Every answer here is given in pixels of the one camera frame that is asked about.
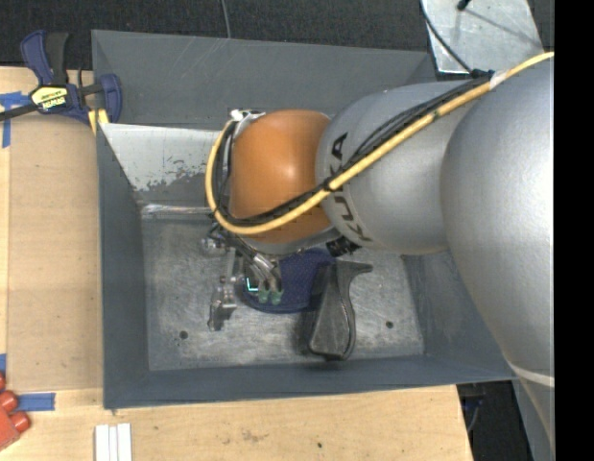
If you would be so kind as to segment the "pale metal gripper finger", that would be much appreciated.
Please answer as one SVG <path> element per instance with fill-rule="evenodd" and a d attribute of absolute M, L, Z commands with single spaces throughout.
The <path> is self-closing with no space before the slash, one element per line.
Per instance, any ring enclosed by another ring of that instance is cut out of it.
<path fill-rule="evenodd" d="M 226 254 L 226 243 L 221 238 L 205 236 L 200 240 L 199 247 L 204 257 L 220 257 Z"/>
<path fill-rule="evenodd" d="M 217 285 L 210 299 L 208 328 L 211 331 L 220 331 L 236 308 L 234 286 L 230 283 Z"/>

